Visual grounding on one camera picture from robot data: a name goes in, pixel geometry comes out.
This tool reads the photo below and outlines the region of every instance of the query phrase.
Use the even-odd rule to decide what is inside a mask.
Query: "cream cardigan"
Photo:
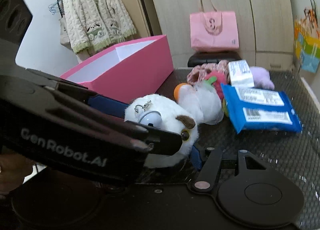
[[[75,53],[98,52],[137,33],[121,0],[63,0],[63,7]]]

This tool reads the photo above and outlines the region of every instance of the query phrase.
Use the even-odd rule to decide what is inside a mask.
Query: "pink tote bag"
[[[190,15],[191,47],[198,52],[220,52],[239,48],[236,13],[221,12],[213,6],[213,12],[202,12]]]

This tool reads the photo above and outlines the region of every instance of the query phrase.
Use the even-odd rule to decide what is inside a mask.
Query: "purple plush toy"
[[[253,82],[255,88],[262,88],[267,90],[274,90],[275,85],[270,80],[269,71],[262,67],[250,67],[250,71],[253,76]]]

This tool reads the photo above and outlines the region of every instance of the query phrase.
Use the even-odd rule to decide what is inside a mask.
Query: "pink shoebox lid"
[[[130,103],[155,93],[173,70],[167,37],[160,35],[113,45],[60,78]]]

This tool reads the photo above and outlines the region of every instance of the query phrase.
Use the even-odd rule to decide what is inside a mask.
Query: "screw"
[[[197,189],[208,189],[210,188],[210,183],[206,181],[198,181],[194,184]]]

